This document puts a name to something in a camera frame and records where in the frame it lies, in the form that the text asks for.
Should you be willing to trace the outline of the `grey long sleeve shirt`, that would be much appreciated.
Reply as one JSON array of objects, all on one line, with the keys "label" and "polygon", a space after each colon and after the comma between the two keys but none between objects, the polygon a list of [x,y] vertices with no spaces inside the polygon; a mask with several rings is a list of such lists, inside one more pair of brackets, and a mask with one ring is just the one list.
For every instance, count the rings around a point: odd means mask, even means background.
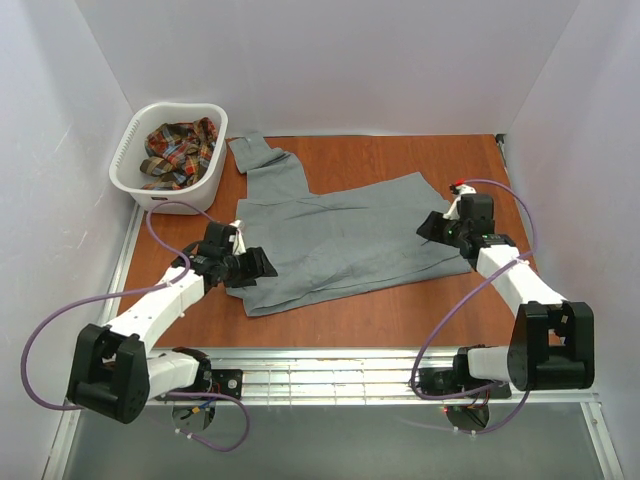
[{"label": "grey long sleeve shirt", "polygon": [[299,158],[255,133],[230,141],[247,195],[236,217],[244,241],[277,271],[229,288],[250,317],[469,272],[457,249],[427,241],[418,227],[449,204],[419,173],[361,188],[314,194]]}]

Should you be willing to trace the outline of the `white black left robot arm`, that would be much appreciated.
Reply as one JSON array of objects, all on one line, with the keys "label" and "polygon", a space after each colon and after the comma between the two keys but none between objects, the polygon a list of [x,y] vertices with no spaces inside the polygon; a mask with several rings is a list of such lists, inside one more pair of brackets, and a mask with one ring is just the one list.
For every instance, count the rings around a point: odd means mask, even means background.
[{"label": "white black left robot arm", "polygon": [[241,221],[209,223],[203,239],[180,252],[154,290],[105,325],[89,324],[80,331],[67,400],[128,424],[150,399],[172,391],[211,392],[206,354],[176,347],[154,356],[153,347],[212,288],[254,286],[276,274],[263,248],[246,246]]}]

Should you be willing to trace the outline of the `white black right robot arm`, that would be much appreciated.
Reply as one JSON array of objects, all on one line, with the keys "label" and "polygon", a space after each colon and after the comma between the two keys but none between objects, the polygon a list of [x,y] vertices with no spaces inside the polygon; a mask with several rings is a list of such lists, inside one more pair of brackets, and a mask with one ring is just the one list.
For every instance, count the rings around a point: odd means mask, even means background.
[{"label": "white black right robot arm", "polygon": [[515,317],[508,345],[459,349],[451,369],[437,374],[427,394],[469,392],[492,382],[509,383],[520,391],[582,390],[593,385],[592,309],[549,287],[513,240],[496,233],[490,195],[461,186],[449,210],[431,212],[417,233],[458,249]]}]

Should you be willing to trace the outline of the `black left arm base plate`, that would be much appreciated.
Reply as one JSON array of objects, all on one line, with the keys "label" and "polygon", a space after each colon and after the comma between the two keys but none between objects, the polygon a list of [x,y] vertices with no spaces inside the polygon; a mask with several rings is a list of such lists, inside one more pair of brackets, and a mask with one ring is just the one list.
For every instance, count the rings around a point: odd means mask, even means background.
[{"label": "black left arm base plate", "polygon": [[242,398],[244,372],[240,369],[217,369],[204,374],[205,391]]}]

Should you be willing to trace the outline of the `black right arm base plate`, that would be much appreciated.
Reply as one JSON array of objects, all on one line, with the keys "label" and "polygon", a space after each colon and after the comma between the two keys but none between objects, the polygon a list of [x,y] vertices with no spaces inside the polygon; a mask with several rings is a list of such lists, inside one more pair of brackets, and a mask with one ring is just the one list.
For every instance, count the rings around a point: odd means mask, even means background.
[{"label": "black right arm base plate", "polygon": [[[417,373],[417,388],[423,394],[430,396],[443,396],[454,393],[461,393],[476,388],[487,386],[490,380],[480,380],[469,378],[460,380],[453,372],[452,368],[419,368]],[[512,397],[511,388],[508,384],[498,382],[494,388],[480,392],[482,397],[486,393],[489,399],[509,399]]]}]

